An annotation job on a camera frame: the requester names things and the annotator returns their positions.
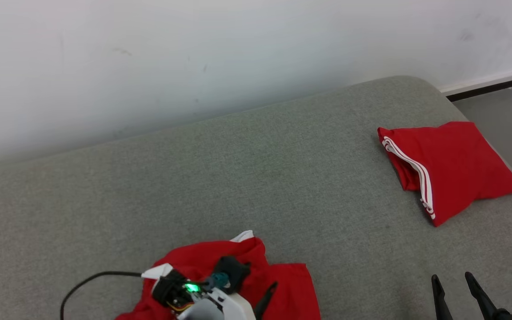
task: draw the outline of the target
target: red fabric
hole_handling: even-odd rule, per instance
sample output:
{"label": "red fabric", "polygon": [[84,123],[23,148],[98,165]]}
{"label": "red fabric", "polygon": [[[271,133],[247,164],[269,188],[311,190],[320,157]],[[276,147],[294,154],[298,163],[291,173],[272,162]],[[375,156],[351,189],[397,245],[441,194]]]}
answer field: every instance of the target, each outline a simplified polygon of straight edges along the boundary
{"label": "red fabric", "polygon": [[[305,264],[275,264],[266,261],[262,240],[251,238],[240,243],[231,241],[213,241],[188,245],[175,249],[154,267],[169,263],[193,281],[202,281],[211,275],[217,261],[223,256],[235,256],[245,264],[250,262],[250,275],[244,280],[240,295],[248,300],[252,308],[264,296],[264,293],[278,281],[276,292],[263,320],[318,320],[319,306],[311,282],[311,276]],[[155,281],[145,279],[142,298],[130,313],[122,314],[116,320],[172,320],[167,308],[163,308],[151,297]]]}
{"label": "red fabric", "polygon": [[[512,172],[489,146],[473,122],[449,122],[438,128],[378,128],[385,145],[389,138],[403,154],[422,164],[431,182],[431,208],[436,227],[467,208],[473,200],[512,193]],[[419,173],[387,148],[404,190],[421,190]]]}

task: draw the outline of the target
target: white wall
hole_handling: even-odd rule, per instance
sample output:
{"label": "white wall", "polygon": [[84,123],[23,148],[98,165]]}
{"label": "white wall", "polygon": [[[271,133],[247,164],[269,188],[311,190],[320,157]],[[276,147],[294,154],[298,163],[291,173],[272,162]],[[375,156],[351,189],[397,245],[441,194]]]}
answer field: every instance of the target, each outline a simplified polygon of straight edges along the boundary
{"label": "white wall", "polygon": [[512,0],[0,0],[0,161],[391,75],[512,75]]}

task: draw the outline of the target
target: baseboard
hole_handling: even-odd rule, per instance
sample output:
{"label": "baseboard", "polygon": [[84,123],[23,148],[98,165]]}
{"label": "baseboard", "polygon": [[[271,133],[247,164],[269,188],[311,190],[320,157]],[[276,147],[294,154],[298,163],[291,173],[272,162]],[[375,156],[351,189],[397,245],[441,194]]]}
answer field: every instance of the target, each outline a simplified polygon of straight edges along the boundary
{"label": "baseboard", "polygon": [[463,99],[467,99],[467,98],[471,98],[471,97],[475,97],[475,96],[479,96],[479,95],[484,95],[485,93],[490,93],[493,91],[498,91],[498,90],[507,89],[507,88],[512,88],[512,80],[502,82],[502,83],[488,85],[487,87],[473,89],[470,91],[456,93],[455,95],[449,95],[446,98],[448,98],[449,101],[453,102],[453,101],[463,100]]}
{"label": "baseboard", "polygon": [[488,76],[488,77],[482,77],[479,79],[468,81],[466,83],[461,83],[461,84],[453,85],[450,87],[438,88],[438,89],[445,96],[453,96],[453,95],[457,95],[462,92],[472,91],[475,89],[489,87],[492,85],[506,83],[509,81],[512,81],[512,71],[500,73],[500,74],[492,75],[492,76]]}

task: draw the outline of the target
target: black cable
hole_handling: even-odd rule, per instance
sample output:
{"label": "black cable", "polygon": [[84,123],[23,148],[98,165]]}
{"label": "black cable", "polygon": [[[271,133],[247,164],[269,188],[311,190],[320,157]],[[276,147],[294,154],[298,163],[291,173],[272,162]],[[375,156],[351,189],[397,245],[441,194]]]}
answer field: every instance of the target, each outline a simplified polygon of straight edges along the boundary
{"label": "black cable", "polygon": [[126,272],[126,271],[104,271],[104,272],[98,272],[93,276],[90,276],[77,284],[75,287],[73,287],[67,295],[64,296],[63,303],[60,304],[60,320],[64,320],[64,306],[67,303],[67,300],[72,296],[77,289],[79,289],[81,286],[85,285],[87,282],[92,281],[96,279],[97,277],[101,276],[127,276],[127,277],[142,277],[141,273],[138,272]]}

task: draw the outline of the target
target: white stripe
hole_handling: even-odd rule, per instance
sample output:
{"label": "white stripe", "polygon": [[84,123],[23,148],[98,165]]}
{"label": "white stripe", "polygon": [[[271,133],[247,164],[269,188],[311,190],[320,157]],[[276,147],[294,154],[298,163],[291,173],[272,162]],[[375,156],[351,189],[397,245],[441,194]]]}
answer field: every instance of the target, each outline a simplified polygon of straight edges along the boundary
{"label": "white stripe", "polygon": [[236,237],[230,239],[230,241],[232,241],[232,242],[242,242],[242,241],[244,241],[246,239],[251,239],[251,238],[254,238],[254,233],[252,232],[252,230],[246,230],[246,231],[241,232]]}
{"label": "white stripe", "polygon": [[430,176],[428,170],[426,170],[425,166],[423,166],[420,162],[413,160],[409,156],[407,156],[400,148],[394,143],[391,138],[388,136],[384,136],[382,145],[388,152],[392,152],[396,154],[397,157],[402,160],[408,162],[416,172],[418,172],[418,178],[420,179],[420,193],[422,198],[420,201],[426,208],[426,211],[430,214],[430,217],[433,219],[436,218],[435,213],[433,212],[433,201],[432,201],[432,184],[430,182]]}
{"label": "white stripe", "polygon": [[153,267],[149,270],[144,271],[142,273],[142,278],[158,280],[160,277],[165,277],[169,275],[169,272],[173,270],[173,266],[169,263],[164,263],[162,265],[158,265],[157,267]]}

